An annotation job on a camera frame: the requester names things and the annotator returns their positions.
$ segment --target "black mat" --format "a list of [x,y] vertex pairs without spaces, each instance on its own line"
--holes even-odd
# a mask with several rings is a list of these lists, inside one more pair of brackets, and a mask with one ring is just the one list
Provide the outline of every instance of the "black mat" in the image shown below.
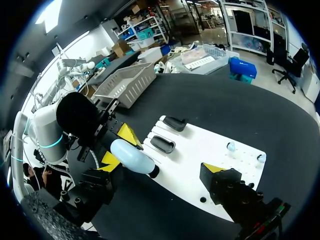
[[[222,68],[207,76],[160,74],[131,109],[117,110],[117,118],[128,123],[141,141],[159,117],[167,115],[188,118],[190,124],[265,151],[267,161],[257,189],[265,201],[278,197],[292,205],[283,219],[286,230],[307,203],[318,174],[318,126],[291,101],[230,80],[228,73]],[[71,167],[75,172],[76,164]],[[125,173],[126,181],[111,204],[92,221],[103,237],[226,240],[239,232],[238,225],[188,204],[146,175]]]

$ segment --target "person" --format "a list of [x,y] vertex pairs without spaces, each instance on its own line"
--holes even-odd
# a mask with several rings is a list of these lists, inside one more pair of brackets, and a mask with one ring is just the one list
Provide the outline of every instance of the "person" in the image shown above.
[[49,166],[34,167],[33,170],[28,163],[23,164],[24,175],[29,178],[27,183],[30,184],[35,191],[39,190],[39,186],[40,188],[45,188],[52,196],[59,200],[62,191],[60,172]]

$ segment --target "ceiling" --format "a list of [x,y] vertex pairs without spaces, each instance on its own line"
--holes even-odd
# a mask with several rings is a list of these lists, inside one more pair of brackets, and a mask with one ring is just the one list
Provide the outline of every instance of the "ceiling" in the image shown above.
[[130,0],[62,0],[58,25],[48,34],[45,32],[45,24],[35,24],[42,10],[51,2],[45,4],[31,18],[25,27],[11,54],[12,61],[18,61],[24,67],[29,68],[34,74],[26,77],[17,74],[17,71],[9,71],[0,94],[0,102],[5,103],[0,111],[0,130],[11,129],[17,112],[21,109],[26,96],[34,84],[36,77],[52,60],[51,49],[59,42],[62,48],[71,43],[83,33],[92,30],[107,18],[111,19]]

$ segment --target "yellow marker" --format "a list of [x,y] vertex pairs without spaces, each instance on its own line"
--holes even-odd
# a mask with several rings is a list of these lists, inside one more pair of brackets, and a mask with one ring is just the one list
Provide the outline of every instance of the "yellow marker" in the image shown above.
[[[120,128],[118,134],[119,137],[123,138],[124,140],[128,141],[129,143],[140,146],[142,145],[138,140],[137,136],[135,135],[134,131],[125,123]],[[119,160],[116,159],[115,156],[112,155],[111,152],[107,151],[106,154],[103,156],[101,161],[103,164],[108,164],[108,166],[100,167],[98,170],[103,170],[106,172],[111,173],[119,164]]]
[[224,170],[224,171],[226,170],[224,168],[213,166],[213,165],[210,165],[210,164],[204,163],[204,162],[203,162],[203,165],[205,165],[206,168],[209,169],[213,173],[220,172],[221,170]]

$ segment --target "floor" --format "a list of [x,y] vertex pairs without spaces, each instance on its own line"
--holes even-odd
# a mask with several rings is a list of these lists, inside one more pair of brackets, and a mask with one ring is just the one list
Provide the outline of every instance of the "floor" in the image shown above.
[[316,109],[314,104],[305,97],[302,90],[296,87],[295,94],[292,93],[292,86],[288,80],[284,80],[281,84],[278,84],[278,80],[281,79],[281,74],[272,73],[272,69],[282,68],[278,65],[269,65],[266,63],[266,57],[250,53],[248,51],[236,50],[240,54],[240,58],[246,62],[252,63],[257,69],[257,77],[252,81],[252,85],[266,89],[275,94],[278,94],[291,102],[298,105],[300,108],[310,114],[313,119],[317,121]]
[[216,27],[212,29],[204,29],[198,35],[190,35],[182,38],[183,45],[192,44],[199,41],[201,44],[222,44],[227,45],[227,35],[224,27]]

